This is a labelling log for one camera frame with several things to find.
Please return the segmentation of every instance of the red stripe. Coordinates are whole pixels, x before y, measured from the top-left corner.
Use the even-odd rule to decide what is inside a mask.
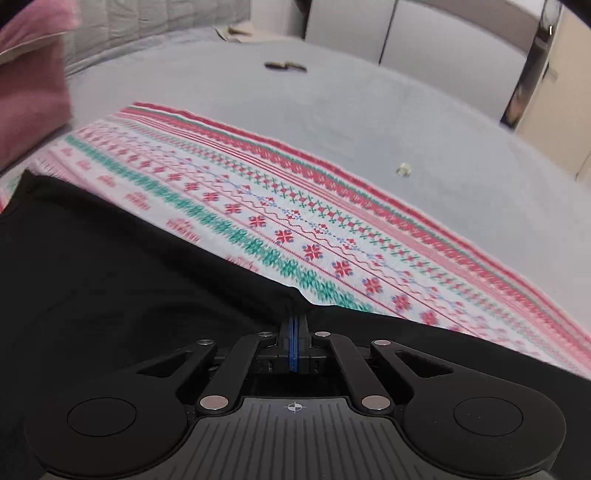
[[[98,150],[102,150],[103,152],[106,152],[108,155],[112,155],[112,152],[107,152],[107,151],[106,151],[104,148],[102,148],[100,145],[96,145],[96,144],[95,144],[95,145],[94,145],[94,147],[95,147],[95,148],[97,148]],[[195,178],[195,177],[193,177],[191,174],[189,174],[189,173],[188,173],[188,172],[186,172],[186,171],[181,171],[181,170],[178,170],[178,169],[176,169],[176,168],[172,167],[171,165],[164,164],[164,163],[162,163],[162,162],[158,161],[158,160],[157,160],[155,157],[153,157],[153,156],[151,156],[151,155],[148,155],[148,154],[146,154],[146,153],[139,152],[139,151],[137,151],[137,150],[133,149],[133,147],[129,146],[129,144],[127,144],[125,141],[122,141],[122,142],[121,142],[121,147],[125,147],[127,150],[133,151],[134,153],[136,153],[136,154],[139,154],[139,155],[141,155],[141,156],[143,156],[143,157],[145,157],[145,158],[149,158],[149,159],[150,159],[151,161],[153,161],[154,163],[156,163],[156,164],[158,164],[158,165],[161,165],[161,166],[166,166],[166,167],[167,167],[167,168],[169,168],[170,170],[173,170],[173,171],[175,171],[175,172],[177,172],[177,173],[181,173],[182,175],[184,175],[184,176],[186,176],[186,177],[188,177],[188,178],[190,178],[190,179],[192,179],[192,180],[198,180],[199,182],[203,181],[201,178]],[[145,172],[143,172],[143,173],[144,173],[144,174],[146,174],[146,175],[150,175],[150,176],[152,176],[152,177],[155,177],[155,178],[157,178],[157,179],[161,180],[161,178],[159,178],[159,177],[158,177],[158,176],[156,176],[155,174],[152,174],[152,173],[150,173],[150,172],[148,172],[148,171],[145,171]],[[176,187],[174,184],[171,184],[171,183],[169,183],[168,185],[169,185],[171,188],[173,188],[174,190],[177,190],[178,192],[182,192],[183,194],[186,194],[187,196],[190,196],[190,197],[192,197],[192,198],[194,198],[194,199],[198,200],[199,202],[201,202],[201,199],[199,199],[198,197],[196,197],[196,196],[194,196],[194,195],[191,195],[189,192],[185,192],[184,190],[177,188],[177,187]],[[236,198],[235,198],[235,197],[230,197],[230,196],[226,195],[226,193],[225,193],[223,190],[218,190],[218,189],[216,189],[215,187],[213,187],[212,185],[209,185],[209,188],[211,188],[212,190],[214,190],[214,191],[218,192],[218,193],[219,193],[219,194],[221,194],[223,197],[225,197],[225,198],[227,198],[227,199],[229,199],[229,200],[231,200],[231,201],[233,201],[233,202],[235,202],[235,201],[236,201]],[[258,210],[254,210],[253,208],[250,208],[248,205],[245,205],[244,203],[242,203],[242,202],[243,202],[243,200],[242,200],[242,199],[240,199],[240,200],[241,200],[241,201],[240,201],[240,204],[241,204],[241,205],[242,205],[244,208],[247,208],[247,209],[251,210],[251,211],[252,211],[252,212],[254,212],[254,213],[260,214],[260,211],[258,211]],[[208,204],[208,205],[209,205],[209,207],[210,207],[210,208],[214,209],[215,211],[218,211],[219,213],[221,213],[221,214],[225,215],[225,214],[224,214],[224,212],[222,212],[221,210],[218,210],[217,208],[215,208],[215,206],[214,206],[213,204]],[[243,222],[241,222],[239,219],[234,219],[234,220],[236,221],[236,223],[239,223],[240,225],[242,225],[242,226],[244,226],[245,228],[247,228],[247,229],[249,229],[249,230],[250,230],[249,226],[248,226],[248,225],[246,225],[246,224],[244,224]],[[278,217],[277,217],[277,220],[272,220],[272,219],[270,219],[270,220],[271,220],[271,221],[274,221],[274,222],[275,222],[275,223],[277,223],[277,224],[279,224],[279,225],[280,225],[280,226],[282,226],[283,228],[293,229],[293,227],[292,227],[291,225],[285,226],[285,225],[283,225],[282,223],[280,223],[280,222],[278,221],[278,220],[279,220],[279,218],[278,218]],[[269,241],[270,243],[272,243],[272,244],[274,244],[274,245],[275,245],[275,242],[273,241],[273,239],[272,239],[272,238],[270,238],[270,237],[268,237],[268,236],[264,235],[264,234],[263,234],[261,231],[256,231],[256,232],[257,232],[257,234],[258,234],[258,235],[260,235],[261,237],[263,237],[264,239],[266,239],[267,241]],[[300,235],[301,235],[302,237],[306,238],[306,240],[308,240],[308,241],[312,241],[311,239],[309,239],[308,237],[306,237],[306,236],[305,236],[305,235],[303,235],[302,233],[300,233]],[[281,247],[282,247],[284,250],[286,250],[286,251],[288,251],[289,253],[291,253],[291,254],[292,254],[294,257],[296,257],[296,258],[299,258],[299,259],[300,259],[300,260],[302,260],[302,261],[305,261],[305,259],[304,259],[304,258],[303,258],[301,255],[298,255],[298,253],[296,253],[296,252],[293,252],[293,251],[290,251],[290,250],[288,250],[288,249],[284,248],[283,246],[281,246]],[[336,255],[338,255],[338,257],[342,258],[343,260],[347,260],[347,261],[349,261],[349,262],[351,262],[351,263],[354,263],[354,262],[352,262],[352,261],[351,261],[349,258],[345,258],[345,257],[343,257],[342,255],[340,255],[338,252],[334,252],[334,253],[335,253]],[[366,296],[366,295],[365,295],[363,292],[361,292],[359,289],[355,288],[354,286],[352,286],[352,285],[350,285],[350,284],[347,284],[347,283],[345,283],[345,282],[344,282],[342,279],[340,279],[340,278],[338,278],[338,277],[334,277],[334,276],[332,276],[332,275],[330,274],[330,272],[327,272],[326,270],[324,270],[324,269],[320,268],[320,266],[319,266],[319,265],[316,265],[316,264],[310,264],[310,265],[311,265],[311,266],[313,266],[313,267],[315,267],[316,269],[320,270],[321,272],[325,273],[325,274],[326,274],[326,275],[327,275],[329,278],[331,278],[331,279],[337,278],[337,279],[338,279],[338,280],[339,280],[339,281],[340,281],[340,282],[341,282],[343,285],[345,285],[347,288],[350,288],[351,290],[353,290],[353,291],[356,291],[356,292],[357,292],[357,293],[359,293],[360,295],[363,295],[363,296],[364,296],[364,297],[366,297],[368,300],[370,300],[370,301],[372,301],[372,302],[374,302],[374,303],[376,303],[376,304],[378,304],[378,305],[382,306],[382,307],[383,307],[383,308],[385,308],[387,311],[389,311],[389,312],[392,312],[392,313],[396,313],[396,311],[395,311],[393,308],[390,308],[390,307],[388,307],[387,305],[383,304],[382,302],[378,301],[377,299],[375,299],[375,298],[373,298],[373,297],[368,297],[368,296]],[[359,264],[357,264],[357,267],[358,267],[360,270],[367,272],[368,274],[373,274],[373,272],[370,272],[369,270],[367,270],[366,268],[363,268],[363,267],[362,267],[361,265],[359,265]],[[464,328],[465,330],[467,330],[467,331],[470,331],[470,332],[471,332],[471,333],[473,333],[474,335],[478,336],[478,334],[477,334],[476,332],[472,332],[472,331],[471,331],[471,330],[470,330],[468,327],[466,327],[465,325],[461,325],[460,323],[457,323],[455,320],[453,320],[453,319],[451,319],[450,317],[448,317],[448,315],[447,315],[447,314],[445,314],[445,313],[442,313],[442,312],[440,312],[439,310],[436,310],[435,308],[433,308],[433,307],[430,307],[429,305],[427,305],[427,304],[425,303],[425,301],[427,301],[426,299],[425,299],[424,301],[423,301],[423,300],[421,300],[421,299],[418,299],[418,298],[414,297],[413,295],[411,295],[409,292],[406,292],[406,291],[404,291],[404,290],[400,289],[398,286],[396,286],[396,285],[393,285],[393,284],[391,284],[390,282],[387,282],[387,281],[385,281],[385,284],[387,284],[387,285],[390,285],[391,287],[395,288],[395,289],[396,289],[396,290],[398,290],[399,292],[401,292],[401,293],[404,293],[404,294],[408,295],[408,296],[409,296],[409,297],[411,297],[412,299],[414,299],[414,300],[416,300],[417,302],[419,302],[420,304],[424,305],[426,308],[428,308],[428,309],[430,309],[430,310],[434,310],[434,311],[435,311],[437,314],[439,314],[439,315],[441,315],[442,317],[444,317],[444,318],[448,319],[450,322],[452,322],[452,323],[454,323],[454,324],[456,324],[456,325],[458,325],[458,326],[461,326],[461,327],[462,327],[462,328]]]
[[[394,206],[395,208],[403,211],[404,213],[407,213],[413,217],[415,217],[418,221],[420,221],[421,223],[427,225],[429,228],[441,233],[442,235],[444,235],[446,238],[449,238],[450,240],[452,240],[453,242],[461,245],[464,249],[472,252],[477,258],[479,258],[480,260],[488,263],[491,267],[496,268],[497,270],[499,270],[500,272],[502,272],[504,275],[506,275],[507,277],[509,277],[510,279],[514,280],[515,282],[517,282],[519,285],[521,285],[523,288],[525,288],[526,290],[528,290],[531,294],[533,294],[534,296],[538,297],[538,299],[544,303],[547,307],[549,307],[556,315],[559,316],[559,318],[561,318],[562,320],[564,320],[568,326],[570,326],[571,328],[573,328],[580,336],[582,336],[587,342],[591,342],[591,335],[589,335],[587,332],[584,332],[583,330],[581,330],[581,328],[574,323],[574,321],[572,321],[569,317],[566,316],[566,314],[564,312],[562,312],[550,299],[548,299],[548,297],[546,297],[542,292],[540,292],[539,290],[537,290],[535,287],[529,285],[524,279],[522,279],[517,273],[514,273],[512,271],[510,271],[509,269],[507,269],[506,267],[500,265],[498,262],[494,261],[493,259],[489,258],[487,255],[485,255],[484,253],[478,251],[475,247],[473,247],[470,243],[468,243],[466,240],[459,238],[458,236],[454,235],[453,233],[449,232],[448,230],[444,229],[442,226],[438,225],[437,223],[435,223],[433,220],[425,217],[423,214],[421,214],[420,212],[410,208],[407,205],[402,204],[401,202],[399,202],[398,200],[388,196],[387,194],[381,192],[380,190],[378,190],[376,187],[371,186],[367,183],[365,183],[363,180],[345,172],[344,170],[334,166],[333,164],[328,163],[327,161],[323,161],[320,160],[316,157],[313,157],[310,154],[307,154],[305,152],[296,150],[295,148],[289,147],[288,145],[285,145],[279,141],[276,140],[271,140],[268,138],[264,138],[264,137],[260,137],[259,135],[255,135],[252,134],[250,132],[246,132],[240,129],[237,129],[235,127],[230,127],[229,125],[225,125],[222,124],[220,122],[215,122],[212,121],[210,119],[204,118],[204,117],[199,117],[196,115],[193,115],[190,112],[187,111],[179,111],[176,109],[172,109],[166,106],[160,106],[160,105],[155,105],[152,103],[142,103],[142,102],[135,102],[134,103],[135,106],[138,107],[142,107],[142,108],[149,108],[149,109],[154,109],[154,110],[160,110],[163,112],[167,112],[167,113],[171,113],[171,114],[175,114],[175,115],[181,115],[186,117],[187,119],[190,120],[194,120],[197,122],[201,122],[204,123],[206,125],[210,125],[211,127],[214,128],[218,128],[218,129],[222,129],[224,131],[233,133],[233,134],[237,134],[240,135],[242,137],[246,137],[249,138],[251,140],[257,141],[257,142],[262,142],[264,144],[267,145],[271,145],[274,148],[277,148],[279,150],[282,150],[286,153],[289,153],[291,155],[296,155],[302,159],[305,159],[307,161],[309,161],[310,163],[313,163],[315,165],[321,166],[329,171],[331,171],[332,173],[337,174],[338,176],[340,176],[341,178],[347,180],[348,182],[363,188],[364,190],[366,190],[367,192],[370,192],[372,195],[380,198],[381,200],[387,202],[389,205]]]
[[[165,117],[165,118],[163,118],[163,117],[161,117],[161,116],[155,115],[155,116],[156,116],[158,119],[160,119],[160,121],[156,121],[156,120],[148,120],[148,118],[151,118],[151,117],[152,117],[152,115],[146,115],[146,114],[143,114],[143,115],[142,115],[142,114],[138,114],[138,113],[136,113],[136,112],[134,112],[134,113],[127,113],[127,114],[125,114],[125,113],[120,113],[120,115],[121,115],[121,116],[123,116],[123,117],[127,117],[127,116],[129,115],[129,117],[130,117],[130,118],[133,118],[133,119],[134,119],[134,121],[140,121],[140,122],[142,122],[142,123],[145,123],[145,124],[147,124],[147,125],[150,125],[150,126],[152,126],[152,127],[156,127],[156,128],[158,128],[158,129],[160,129],[160,130],[164,130],[164,131],[170,132],[170,133],[172,133],[172,134],[175,134],[175,135],[178,135],[178,136],[181,136],[181,137],[184,137],[184,138],[190,139],[190,140],[199,140],[199,141],[200,141],[202,144],[207,144],[207,145],[210,145],[210,146],[212,146],[212,147],[215,147],[215,148],[216,148],[217,150],[219,150],[219,151],[224,151],[224,152],[226,152],[226,153],[228,153],[228,154],[232,154],[233,156],[235,156],[235,157],[238,157],[238,158],[241,158],[241,159],[243,159],[243,160],[245,160],[245,161],[249,161],[249,158],[251,158],[251,159],[253,159],[253,160],[256,160],[254,157],[248,157],[248,156],[247,156],[247,155],[245,155],[245,154],[237,153],[236,151],[232,150],[232,149],[231,149],[231,148],[229,148],[229,147],[223,147],[223,146],[221,146],[220,144],[216,144],[215,142],[213,142],[213,141],[210,141],[210,140],[207,140],[207,139],[205,139],[205,138],[203,138],[203,137],[197,136],[196,134],[193,134],[193,135],[194,135],[194,136],[193,136],[193,135],[191,135],[190,133],[188,133],[186,129],[175,129],[174,127],[169,127],[169,126],[167,126],[167,124],[171,122],[171,119],[170,119],[170,118],[168,118],[168,117]],[[261,165],[264,165],[264,167],[263,167],[263,168],[264,168],[264,169],[266,169],[266,170],[269,170],[269,168],[271,168],[271,167],[270,167],[268,164],[263,164],[263,163],[262,163],[262,162],[260,162],[260,161],[257,161],[257,163],[261,163]],[[287,174],[285,174],[285,173],[283,173],[283,172],[279,174],[279,176],[280,176],[280,177],[281,177],[281,176],[284,176],[284,177],[285,177],[286,175],[287,175]],[[419,251],[419,252],[421,251],[421,249],[419,249],[419,248],[416,248],[416,247],[415,247],[414,249],[415,249],[415,250],[417,250],[417,251]],[[459,273],[458,271],[456,271],[456,269],[455,269],[455,268],[449,268],[449,267],[447,267],[447,269],[448,269],[448,270],[455,271],[455,273],[456,273],[456,274],[458,274],[460,277],[463,277],[462,273]],[[473,281],[474,281],[474,279],[470,279],[470,280],[468,280],[467,278],[465,278],[465,280],[466,280],[466,281],[468,281],[468,283],[473,283]],[[489,288],[487,288],[486,286],[484,286],[484,287],[483,287],[483,286],[482,286],[482,284],[481,284],[481,285],[480,285],[480,287],[482,288],[482,290],[485,290],[485,291],[487,291],[489,294],[493,294],[493,296],[495,296],[495,295],[494,295],[494,293],[493,293],[492,291],[490,291],[490,289],[489,289]],[[497,298],[499,301],[501,301],[502,303],[505,303],[506,305],[508,305],[509,307],[511,307],[511,308],[513,308],[513,309],[515,310],[515,306],[514,306],[514,305],[512,305],[511,303],[508,303],[508,300],[507,300],[506,296],[502,296],[502,297],[498,297],[498,296],[496,296],[496,298]],[[531,312],[529,312],[527,309],[526,309],[526,310],[517,309],[517,311],[518,311],[518,312],[520,312],[520,313],[521,313],[521,314],[522,314],[524,317],[526,317],[526,318],[527,318],[527,317],[530,315],[530,313],[531,313]],[[557,324],[556,324],[555,322],[551,322],[551,323],[550,323],[550,322],[548,322],[548,321],[545,321],[545,322],[544,322],[544,319],[542,319],[542,321],[543,321],[543,323],[544,323],[544,326],[545,326],[545,327],[549,327],[549,326],[556,327],[556,326],[557,326]],[[557,338],[557,340],[558,340],[558,344],[566,344],[567,346],[575,346],[575,347],[577,348],[577,350],[579,350],[579,349],[582,349],[582,351],[581,351],[581,350],[579,350],[577,353],[578,353],[579,355],[580,355],[580,354],[582,354],[582,355],[583,355],[583,357],[585,358],[585,361],[588,361],[588,359],[587,359],[587,350],[586,350],[586,349],[585,349],[585,348],[584,348],[582,345],[580,345],[580,344],[579,344],[579,343],[576,341],[576,339],[572,337],[572,335],[571,335],[571,334],[569,334],[568,332],[566,332],[566,335],[565,335],[565,337],[567,337],[567,338],[573,338],[573,341],[568,341],[568,340],[566,340],[566,338],[564,338],[564,337],[561,337],[561,336],[560,336],[560,334],[559,334],[558,332],[556,332],[556,330],[555,330],[555,329],[553,329],[553,328],[551,328],[551,329],[550,329],[550,331],[549,331],[548,333],[549,333],[550,335],[557,335],[557,336],[558,336],[558,338]]]
[[[236,151],[236,150],[231,149],[231,147],[226,147],[224,145],[217,144],[213,141],[210,141],[207,138],[200,137],[196,134],[189,134],[189,133],[187,133],[186,130],[180,130],[178,128],[170,127],[168,125],[163,125],[163,124],[153,121],[153,120],[147,120],[146,117],[141,116],[141,115],[123,113],[123,114],[120,114],[120,116],[124,117],[124,118],[133,119],[133,121],[135,121],[135,122],[140,122],[145,125],[148,125],[148,126],[151,126],[154,128],[158,128],[161,131],[169,132],[169,133],[179,136],[179,137],[187,138],[188,140],[194,140],[194,141],[197,140],[197,141],[199,141],[199,143],[201,143],[203,145],[208,145],[212,148],[215,148],[218,151],[230,154],[238,159],[244,160],[245,162],[252,164],[253,166],[258,166],[263,169],[266,169],[266,171],[269,171],[270,173],[276,173],[279,177],[282,177],[283,179],[288,180],[290,183],[293,183],[296,186],[299,186],[305,190],[309,190],[310,192],[315,193],[316,195],[318,195],[318,197],[322,198],[323,200],[326,200],[327,202],[333,203],[333,204],[340,206],[344,209],[348,209],[350,211],[350,213],[355,214],[357,217],[367,221],[367,223],[370,223],[373,226],[376,226],[377,228],[384,231],[385,233],[392,235],[400,242],[405,243],[408,247],[412,248],[413,250],[417,251],[418,253],[422,254],[423,256],[429,258],[430,260],[433,260],[434,262],[438,263],[439,266],[442,266],[446,270],[449,270],[449,271],[455,273],[456,275],[458,275],[458,277],[464,279],[467,283],[469,283],[473,286],[478,285],[478,287],[481,290],[485,291],[486,293],[490,294],[492,297],[496,298],[497,301],[500,301],[501,303],[506,304],[510,309],[515,310],[516,312],[518,312],[522,316],[527,318],[528,316],[531,315],[531,312],[529,312],[527,309],[524,310],[523,307],[519,304],[519,302],[517,302],[517,304],[513,304],[511,299],[508,299],[507,296],[503,296],[500,292],[497,292],[495,290],[491,290],[491,288],[486,283],[481,283],[479,281],[480,280],[479,278],[466,278],[465,275],[468,274],[468,272],[464,272],[463,270],[457,268],[456,264],[448,261],[446,257],[441,256],[441,255],[438,255],[437,258],[432,257],[431,256],[432,254],[438,254],[437,251],[429,249],[428,247],[425,247],[421,243],[415,241],[411,236],[408,236],[404,232],[392,228],[391,225],[389,225],[385,222],[381,222],[379,219],[368,218],[366,215],[366,212],[364,212],[363,210],[357,209],[353,205],[343,203],[342,201],[340,201],[340,199],[338,197],[332,196],[330,193],[327,195],[324,190],[318,189],[312,183],[302,183],[299,181],[298,177],[292,176],[289,173],[280,170],[279,168],[273,167],[272,165],[265,164],[263,161],[258,160],[256,157],[251,157],[247,154],[243,154],[240,151]]]

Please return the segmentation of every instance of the wooden door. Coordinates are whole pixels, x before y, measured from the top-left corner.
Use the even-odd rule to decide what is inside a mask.
[[[564,7],[548,58],[516,132],[574,177],[591,151],[591,29]]]

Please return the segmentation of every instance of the gray bedsheet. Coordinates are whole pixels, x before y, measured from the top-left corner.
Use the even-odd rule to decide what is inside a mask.
[[[307,74],[275,72],[295,61]],[[74,127],[135,101],[275,137],[418,207],[591,329],[591,195],[512,134],[394,72],[301,41],[171,42],[70,78]],[[396,175],[406,162],[413,173]]]

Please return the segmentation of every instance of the snowflake pattern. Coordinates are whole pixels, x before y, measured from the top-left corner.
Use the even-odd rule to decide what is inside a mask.
[[[207,192],[203,195],[205,202],[217,202],[220,199],[220,194],[217,192]]]
[[[182,128],[181,123],[178,122],[178,128]],[[193,128],[201,128],[198,122],[194,124]],[[95,177],[103,186],[106,182],[101,179],[106,178],[105,174],[117,172],[118,182],[133,182],[149,195],[148,199],[158,197],[166,207],[189,215],[196,227],[211,229],[216,236],[208,241],[216,242],[215,250],[229,249],[236,255],[238,252],[233,250],[240,248],[242,255],[257,258],[264,265],[263,275],[265,269],[273,269],[275,276],[279,273],[302,293],[325,303],[437,325],[528,355],[542,354],[543,360],[570,368],[568,352],[549,351],[539,344],[534,336],[535,326],[528,324],[527,317],[506,307],[498,294],[483,291],[470,278],[450,271],[438,261],[444,255],[457,263],[463,253],[456,251],[455,245],[450,249],[447,242],[430,238],[432,232],[421,219],[413,223],[412,211],[409,214],[399,206],[383,202],[379,205],[373,192],[351,185],[350,179],[339,178],[338,173],[327,175],[324,167],[310,167],[306,159],[297,155],[294,161],[284,156],[281,149],[271,152],[256,141],[243,142],[223,132],[210,137],[211,145],[185,142],[165,132],[154,133],[153,129],[122,117],[99,121],[98,126],[88,127],[84,136],[88,140],[82,143],[76,144],[81,137],[79,132],[73,140],[62,142],[56,147],[58,154],[71,163],[82,158],[90,160],[88,165],[79,167],[96,169]],[[84,144],[90,150],[83,150],[81,155]],[[214,144],[231,145],[247,155],[259,156],[263,152],[260,156],[269,160],[272,169],[227,149],[222,153]],[[71,147],[74,148],[65,152],[58,150]],[[109,158],[93,157],[92,148],[108,150]],[[74,153],[74,160],[69,160],[68,154]],[[120,169],[127,170],[125,175],[118,173]],[[206,208],[195,202],[196,197],[190,192],[199,189],[204,190],[201,202],[225,200],[220,202],[223,207]],[[323,189],[341,200],[333,202],[323,197],[319,193]],[[134,196],[126,201],[142,208],[144,200]],[[246,213],[246,205],[248,215],[237,215]],[[389,235],[381,226],[387,223],[391,225]],[[439,253],[419,253],[396,231]],[[473,276],[479,275],[481,267],[467,260],[465,269]],[[522,302],[521,297],[514,298]]]
[[[226,215],[230,215],[232,213],[240,213],[242,211],[242,206],[239,203],[227,203],[225,204],[226,207]]]
[[[306,245],[305,247],[303,247],[303,250],[305,252],[305,259],[308,262],[311,262],[312,260],[316,260],[318,258],[322,258],[322,252],[320,251],[320,245]]]
[[[350,277],[351,275],[353,275],[353,269],[347,261],[333,262],[332,266],[335,269],[335,275],[337,277],[342,278],[345,276]]]
[[[425,325],[439,325],[439,319],[437,318],[437,314],[432,310],[421,312],[419,316],[421,317],[421,320]]]
[[[365,294],[373,295],[374,293],[382,293],[384,290],[378,277],[364,278],[361,283],[365,286]]]
[[[294,240],[291,230],[275,230],[275,236],[277,237],[275,240],[277,245],[282,245],[286,242],[292,243]]]
[[[412,305],[410,305],[410,302],[408,301],[408,295],[406,294],[396,295],[395,297],[392,297],[392,302],[394,302],[396,311],[400,313],[408,312],[413,308]]]
[[[267,222],[265,221],[265,217],[263,217],[262,215],[249,217],[248,221],[250,222],[250,225],[252,228],[255,228],[258,226],[263,226],[263,227],[267,226]]]

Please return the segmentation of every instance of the cabinet door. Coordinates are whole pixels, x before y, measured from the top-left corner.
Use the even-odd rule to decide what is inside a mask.
[[[551,70],[517,127],[520,137],[573,176],[591,151],[590,51],[591,29],[563,7],[549,55]]]
[[[591,189],[591,152],[587,155],[587,159],[577,174],[577,181]]]
[[[531,45],[537,21],[532,17],[528,22],[526,17],[524,23],[534,27]],[[525,59],[523,50],[472,22],[421,2],[399,0],[382,65],[499,121]]]
[[[313,0],[306,41],[378,63],[395,0]]]

